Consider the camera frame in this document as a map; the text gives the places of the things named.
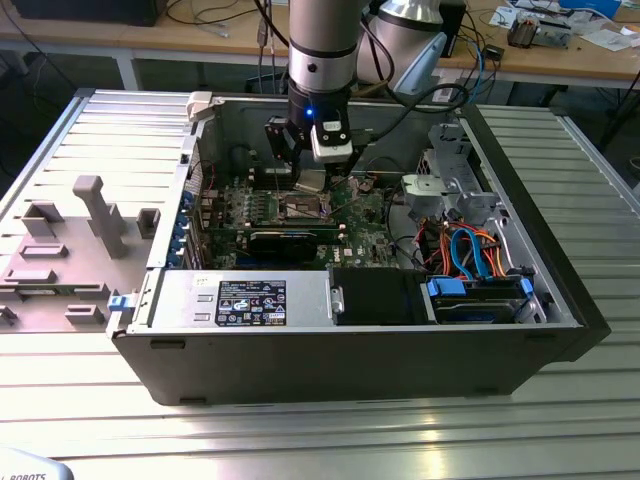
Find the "circuit board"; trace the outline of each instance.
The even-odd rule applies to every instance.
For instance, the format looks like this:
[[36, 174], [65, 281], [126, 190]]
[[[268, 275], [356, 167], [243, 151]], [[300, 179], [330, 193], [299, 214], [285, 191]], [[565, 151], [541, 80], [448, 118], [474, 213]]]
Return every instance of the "circuit board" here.
[[306, 235], [317, 244], [313, 260], [288, 268], [398, 266], [385, 225], [384, 191], [375, 188], [373, 180], [351, 176], [336, 181], [328, 192], [314, 194], [256, 189], [248, 180], [236, 178], [210, 192], [209, 198], [204, 215], [208, 268], [260, 268], [253, 261], [250, 242], [265, 232]]

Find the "power supply label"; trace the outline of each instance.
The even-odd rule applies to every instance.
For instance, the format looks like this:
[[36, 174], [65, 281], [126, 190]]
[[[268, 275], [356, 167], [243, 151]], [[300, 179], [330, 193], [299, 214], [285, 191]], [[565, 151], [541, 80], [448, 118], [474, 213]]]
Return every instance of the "power supply label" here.
[[216, 323], [221, 327], [282, 327], [287, 324], [284, 280], [222, 281]]

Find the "motherboard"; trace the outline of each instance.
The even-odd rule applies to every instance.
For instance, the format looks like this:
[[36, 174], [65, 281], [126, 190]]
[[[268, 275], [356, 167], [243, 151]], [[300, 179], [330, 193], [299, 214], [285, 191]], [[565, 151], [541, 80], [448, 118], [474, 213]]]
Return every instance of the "motherboard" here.
[[208, 268], [398, 266], [386, 229], [389, 191], [374, 178], [335, 178], [320, 192], [294, 190], [281, 174], [269, 180], [236, 177], [206, 193], [202, 227]]

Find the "sticker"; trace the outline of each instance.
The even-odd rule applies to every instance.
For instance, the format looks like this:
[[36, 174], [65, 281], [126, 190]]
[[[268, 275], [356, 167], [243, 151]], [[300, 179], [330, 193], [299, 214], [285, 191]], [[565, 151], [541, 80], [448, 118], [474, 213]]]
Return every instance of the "sticker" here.
[[217, 273], [197, 273], [193, 276], [194, 287], [217, 287], [221, 275]]
[[216, 311], [216, 323], [219, 326], [265, 327], [287, 324], [284, 280], [220, 281], [219, 284]]

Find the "computer case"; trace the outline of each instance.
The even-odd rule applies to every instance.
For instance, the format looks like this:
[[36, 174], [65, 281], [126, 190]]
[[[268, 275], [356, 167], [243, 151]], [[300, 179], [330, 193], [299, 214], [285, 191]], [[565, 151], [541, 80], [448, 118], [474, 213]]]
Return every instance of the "computer case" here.
[[441, 58], [449, 58], [456, 46], [456, 38], [467, 6], [464, 0], [440, 0], [442, 15], [442, 31], [447, 35], [447, 43], [442, 50]]
[[152, 27], [167, 0], [12, 0], [23, 18], [115, 22]]

